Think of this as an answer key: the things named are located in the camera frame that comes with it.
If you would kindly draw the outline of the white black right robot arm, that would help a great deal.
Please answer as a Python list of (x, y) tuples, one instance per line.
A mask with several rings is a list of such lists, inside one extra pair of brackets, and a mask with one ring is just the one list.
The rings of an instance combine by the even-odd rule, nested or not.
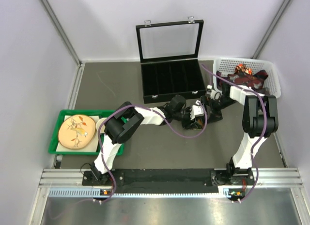
[(211, 172), (212, 183), (220, 185), (245, 185), (254, 181), (252, 168), (260, 146), (279, 127), (277, 99), (273, 95), (259, 94), (246, 86), (225, 84), (222, 91), (207, 86), (203, 103), (209, 107), (208, 123), (220, 121), (222, 110), (239, 103), (243, 106), (242, 128), (244, 135), (234, 156), (225, 170)]

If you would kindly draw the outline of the orange blue leaf-pattern tie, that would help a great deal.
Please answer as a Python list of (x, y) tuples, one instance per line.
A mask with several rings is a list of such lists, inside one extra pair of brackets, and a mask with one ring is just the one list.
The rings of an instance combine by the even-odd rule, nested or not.
[(191, 121), (191, 129), (193, 130), (202, 130), (205, 126), (204, 118), (196, 118)]

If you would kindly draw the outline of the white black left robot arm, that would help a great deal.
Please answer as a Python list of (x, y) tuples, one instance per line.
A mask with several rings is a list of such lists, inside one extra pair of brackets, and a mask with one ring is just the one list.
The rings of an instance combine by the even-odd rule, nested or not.
[(91, 173), (98, 184), (109, 181), (116, 154), (121, 145), (127, 142), (141, 125), (171, 126), (172, 121), (181, 122), (184, 130), (204, 130), (207, 124), (207, 110), (202, 101), (186, 106), (186, 99), (174, 96), (170, 102), (157, 107), (123, 103), (115, 112), (100, 123), (98, 128), (100, 152), (93, 164)]

